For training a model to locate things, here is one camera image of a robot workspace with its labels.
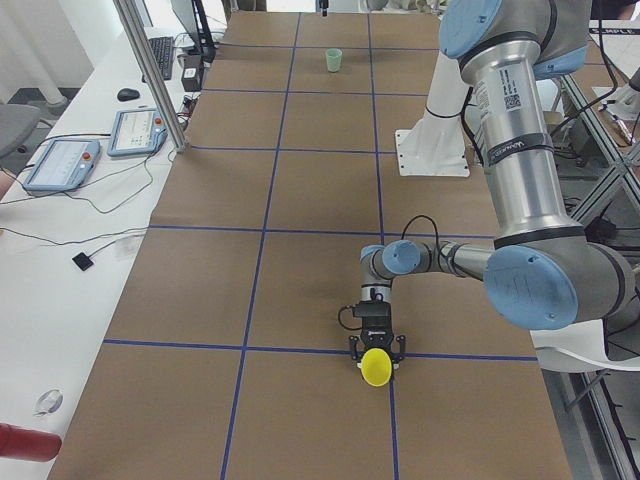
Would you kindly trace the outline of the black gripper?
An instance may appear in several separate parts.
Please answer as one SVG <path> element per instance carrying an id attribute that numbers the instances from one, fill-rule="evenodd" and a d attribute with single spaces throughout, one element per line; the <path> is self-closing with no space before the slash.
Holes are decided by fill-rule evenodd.
<path id="1" fill-rule="evenodd" d="M 379 348 L 389 354 L 394 370 L 397 370 L 400 363 L 406 358 L 406 336 L 398 335 L 395 337 L 392 320 L 389 316 L 363 317 L 360 338 L 356 335 L 348 337 L 349 356 L 358 368 L 361 367 L 361 360 L 364 355 L 359 349 L 360 339 L 364 344 L 365 350 Z M 398 350 L 392 352 L 394 339 L 398 345 Z"/>

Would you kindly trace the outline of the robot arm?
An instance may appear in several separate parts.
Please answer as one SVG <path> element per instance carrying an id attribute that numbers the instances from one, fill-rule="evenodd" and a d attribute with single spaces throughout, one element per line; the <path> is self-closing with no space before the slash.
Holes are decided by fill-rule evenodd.
<path id="1" fill-rule="evenodd" d="M 570 218 L 536 83 L 572 73 L 588 52 L 587 1 L 454 1 L 443 16 L 441 52 L 455 61 L 480 111 L 483 167 L 499 234 L 492 249 L 401 239 L 360 254 L 360 320 L 351 358 L 373 386 L 405 358 L 390 293 L 403 275 L 441 272 L 482 281 L 494 309 L 530 331 L 559 330 L 622 311 L 636 281 L 626 259 L 592 243 Z"/>

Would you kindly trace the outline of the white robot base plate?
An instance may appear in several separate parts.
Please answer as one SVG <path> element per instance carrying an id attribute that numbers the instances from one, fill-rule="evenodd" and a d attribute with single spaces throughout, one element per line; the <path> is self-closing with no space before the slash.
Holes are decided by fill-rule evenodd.
<path id="1" fill-rule="evenodd" d="M 463 135 L 423 129 L 397 130 L 396 153 L 401 176 L 461 177 L 470 175 Z"/>

